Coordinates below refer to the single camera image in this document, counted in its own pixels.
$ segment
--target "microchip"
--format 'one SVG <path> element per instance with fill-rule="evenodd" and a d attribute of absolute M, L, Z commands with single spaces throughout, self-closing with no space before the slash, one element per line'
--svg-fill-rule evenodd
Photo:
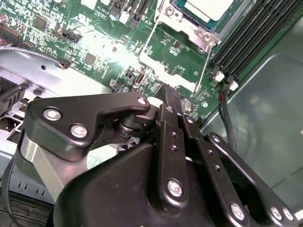
<path fill-rule="evenodd" d="M 96 58 L 97 57 L 92 55 L 91 53 L 87 53 L 84 62 L 88 65 L 94 65 Z"/>
<path fill-rule="evenodd" d="M 178 41 L 174 42 L 174 47 L 177 49 L 181 46 L 181 43 L 179 43 Z"/>
<path fill-rule="evenodd" d="M 40 31 L 45 31 L 47 26 L 47 21 L 44 20 L 42 17 L 37 16 L 35 19 L 34 27 Z"/>
<path fill-rule="evenodd" d="M 55 30 L 59 30 L 60 29 L 60 23 L 56 23 L 56 25 L 55 25 Z"/>

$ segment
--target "white connector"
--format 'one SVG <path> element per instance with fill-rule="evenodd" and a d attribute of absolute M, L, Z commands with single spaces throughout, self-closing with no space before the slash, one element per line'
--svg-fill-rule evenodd
<path fill-rule="evenodd" d="M 231 85 L 229 86 L 229 89 L 230 89 L 231 91 L 235 91 L 238 87 L 239 87 L 239 84 L 238 84 L 236 81 L 233 81 L 233 82 L 231 83 Z"/>
<path fill-rule="evenodd" d="M 123 11 L 123 12 L 121 13 L 121 16 L 120 16 L 119 21 L 120 21 L 122 24 L 126 24 L 127 21 L 128 21 L 128 19 L 129 19 L 129 16 L 130 16 L 130 15 L 129 15 L 128 12 Z"/>
<path fill-rule="evenodd" d="M 225 75 L 221 72 L 218 71 L 216 76 L 214 77 L 215 81 L 221 82 L 225 78 Z"/>

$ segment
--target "metal lever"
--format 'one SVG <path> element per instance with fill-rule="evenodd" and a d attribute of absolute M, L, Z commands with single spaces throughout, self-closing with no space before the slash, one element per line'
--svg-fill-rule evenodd
<path fill-rule="evenodd" d="M 149 109 L 137 93 L 39 99 L 27 107 L 24 130 L 33 142 L 62 159 L 79 161 L 92 148 L 125 141 L 111 131 L 116 119 L 144 115 Z"/>
<path fill-rule="evenodd" d="M 176 215 L 188 203 L 183 131 L 178 128 L 176 109 L 163 104 L 156 118 L 156 146 L 150 199 L 157 210 Z"/>
<path fill-rule="evenodd" d="M 214 222 L 218 226 L 258 226 L 243 207 L 215 147 L 204 141 L 192 118 L 183 115 L 182 123 L 187 152 L 201 172 L 201 185 Z"/>

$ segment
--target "black connector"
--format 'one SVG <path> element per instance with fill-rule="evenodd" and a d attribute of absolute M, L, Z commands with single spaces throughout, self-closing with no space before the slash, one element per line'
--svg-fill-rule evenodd
<path fill-rule="evenodd" d="M 23 35 L 5 24 L 0 24 L 0 38 L 11 44 L 11 46 L 16 47 L 21 47 L 23 42 Z"/>
<path fill-rule="evenodd" d="M 145 75 L 143 73 L 140 73 L 134 80 L 134 83 L 137 85 L 140 85 L 142 83 L 144 77 L 145 77 Z"/>
<path fill-rule="evenodd" d="M 82 36 L 81 35 L 77 35 L 76 33 L 70 31 L 70 30 L 63 30 L 62 31 L 62 37 L 66 38 L 67 40 L 77 44 Z"/>
<path fill-rule="evenodd" d="M 134 73 L 132 70 L 127 70 L 125 77 L 131 79 L 134 76 Z"/>
<path fill-rule="evenodd" d="M 25 88 L 0 77 L 0 116 L 10 111 L 16 102 L 23 99 L 24 94 Z"/>
<path fill-rule="evenodd" d="M 65 58 L 60 59 L 60 60 L 59 60 L 59 63 L 60 63 L 60 65 L 56 65 L 56 66 L 59 67 L 59 68 L 62 68 L 62 67 L 63 67 L 64 70 L 70 68 L 71 65 L 72 65 L 72 61 L 67 60 L 67 59 L 65 59 Z"/>
<path fill-rule="evenodd" d="M 112 93 L 120 93 L 122 91 L 123 86 L 124 84 L 121 81 L 117 80 L 113 85 Z"/>

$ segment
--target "hex bolt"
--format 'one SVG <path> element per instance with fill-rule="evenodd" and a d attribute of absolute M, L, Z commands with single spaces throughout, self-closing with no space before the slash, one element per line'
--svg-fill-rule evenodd
<path fill-rule="evenodd" d="M 283 208 L 282 210 L 283 210 L 283 212 L 284 212 L 285 216 L 287 217 L 287 219 L 289 219 L 289 220 L 291 220 L 291 221 L 293 221 L 293 220 L 294 220 L 294 218 L 293 218 L 292 214 L 289 212 L 289 210 L 288 210 L 288 209 Z"/>
<path fill-rule="evenodd" d="M 278 220 L 282 220 L 282 215 L 280 214 L 280 212 L 278 211 L 278 209 L 277 208 L 275 208 L 275 207 L 271 207 L 270 208 L 270 211 L 271 211 L 271 213 L 274 215 L 274 217 L 276 218 L 276 219 L 278 219 Z"/>
<path fill-rule="evenodd" d="M 191 117 L 187 116 L 186 119 L 187 119 L 187 121 L 188 121 L 189 123 L 194 123 L 194 121 L 193 121 L 193 119 L 192 119 Z"/>
<path fill-rule="evenodd" d="M 174 112 L 174 110 L 173 110 L 169 105 L 166 107 L 166 109 L 167 109 L 169 112 L 171 112 L 171 113 Z"/>
<path fill-rule="evenodd" d="M 239 219 L 241 221 L 244 220 L 244 218 L 245 218 L 244 212 L 242 211 L 241 207 L 238 206 L 238 204 L 232 203 L 231 210 L 237 219 Z"/>
<path fill-rule="evenodd" d="M 220 142 L 220 139 L 219 139 L 217 136 L 215 136 L 215 135 L 213 135 L 213 139 L 214 139 L 217 143 Z"/>
<path fill-rule="evenodd" d="M 43 117 L 50 121 L 57 121 L 61 119 L 61 113 L 56 109 L 46 109 L 43 111 Z"/>
<path fill-rule="evenodd" d="M 138 102 L 140 103 L 140 104 L 142 104 L 142 105 L 146 105 L 146 101 L 145 101 L 145 99 L 144 98 L 138 98 Z"/>
<path fill-rule="evenodd" d="M 169 192 L 175 197 L 180 197 L 183 194 L 181 185 L 175 180 L 169 180 L 167 182 L 167 188 L 169 189 Z"/>
<path fill-rule="evenodd" d="M 71 134 L 77 138 L 84 138 L 87 133 L 87 129 L 82 125 L 76 124 L 71 127 Z"/>

